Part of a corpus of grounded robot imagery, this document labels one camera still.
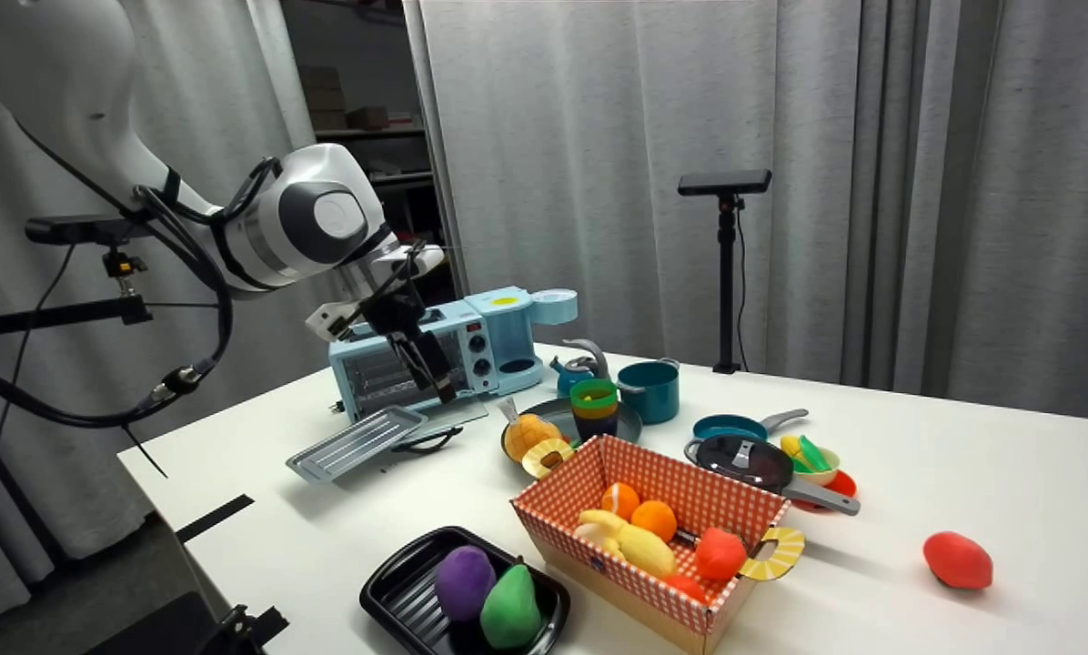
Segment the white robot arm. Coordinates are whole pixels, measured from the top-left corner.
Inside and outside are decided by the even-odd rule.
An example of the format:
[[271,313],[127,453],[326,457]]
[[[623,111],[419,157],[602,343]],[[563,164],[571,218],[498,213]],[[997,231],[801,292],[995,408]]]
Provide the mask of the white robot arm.
[[0,305],[45,292],[33,218],[133,227],[162,295],[216,295],[199,333],[70,327],[40,343],[33,406],[164,408],[213,377],[259,392],[326,363],[307,322],[330,272],[342,301],[387,305],[443,253],[391,233],[351,148],[307,118],[278,0],[0,0]]

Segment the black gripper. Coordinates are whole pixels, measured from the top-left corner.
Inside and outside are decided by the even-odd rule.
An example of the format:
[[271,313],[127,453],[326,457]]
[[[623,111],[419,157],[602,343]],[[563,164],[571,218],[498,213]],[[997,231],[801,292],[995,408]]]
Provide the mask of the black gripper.
[[363,322],[376,334],[393,334],[393,353],[404,360],[419,389],[450,401],[459,384],[443,345],[423,333],[425,301],[414,286],[380,292],[363,301]]

